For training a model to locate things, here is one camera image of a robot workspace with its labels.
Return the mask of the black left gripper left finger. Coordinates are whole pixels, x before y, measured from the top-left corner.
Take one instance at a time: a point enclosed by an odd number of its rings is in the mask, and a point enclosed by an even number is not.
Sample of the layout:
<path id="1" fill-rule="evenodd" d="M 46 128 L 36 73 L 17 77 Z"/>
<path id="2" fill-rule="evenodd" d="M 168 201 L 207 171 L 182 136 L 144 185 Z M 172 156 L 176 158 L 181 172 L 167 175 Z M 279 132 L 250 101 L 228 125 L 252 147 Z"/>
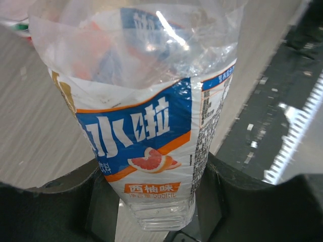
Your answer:
<path id="1" fill-rule="evenodd" d="M 95 159 L 39 188 L 1 183 L 1 241 L 114 241 L 118 209 Z"/>

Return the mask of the clear bottle blue white label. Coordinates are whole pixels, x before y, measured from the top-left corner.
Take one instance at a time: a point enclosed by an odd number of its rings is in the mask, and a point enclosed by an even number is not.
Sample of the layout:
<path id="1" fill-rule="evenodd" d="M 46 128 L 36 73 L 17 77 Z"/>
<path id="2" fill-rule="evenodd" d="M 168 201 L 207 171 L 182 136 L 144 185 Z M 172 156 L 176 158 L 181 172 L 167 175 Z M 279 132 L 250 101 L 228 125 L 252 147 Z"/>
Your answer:
<path id="1" fill-rule="evenodd" d="M 33 45 L 106 180 L 146 231 L 195 210 L 246 1 L 36 1 Z"/>

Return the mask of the clear bottle red label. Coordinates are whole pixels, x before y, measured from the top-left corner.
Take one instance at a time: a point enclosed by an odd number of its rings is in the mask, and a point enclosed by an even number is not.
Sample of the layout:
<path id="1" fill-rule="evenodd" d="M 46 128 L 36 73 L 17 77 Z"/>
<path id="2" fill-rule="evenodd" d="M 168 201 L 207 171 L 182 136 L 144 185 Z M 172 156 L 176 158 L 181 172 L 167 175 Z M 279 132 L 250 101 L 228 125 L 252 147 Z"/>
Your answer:
<path id="1" fill-rule="evenodd" d="M 1 25 L 32 44 L 28 9 L 35 0 L 1 0 Z"/>

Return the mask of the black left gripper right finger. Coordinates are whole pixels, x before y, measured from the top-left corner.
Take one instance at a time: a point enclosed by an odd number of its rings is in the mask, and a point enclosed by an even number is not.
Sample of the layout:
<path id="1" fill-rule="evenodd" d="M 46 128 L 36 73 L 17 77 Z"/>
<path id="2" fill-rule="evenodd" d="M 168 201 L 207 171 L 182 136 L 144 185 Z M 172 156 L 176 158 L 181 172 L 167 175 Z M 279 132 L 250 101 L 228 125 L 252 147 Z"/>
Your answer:
<path id="1" fill-rule="evenodd" d="M 322 241 L 321 174 L 274 186 L 209 154 L 196 203 L 203 241 Z"/>

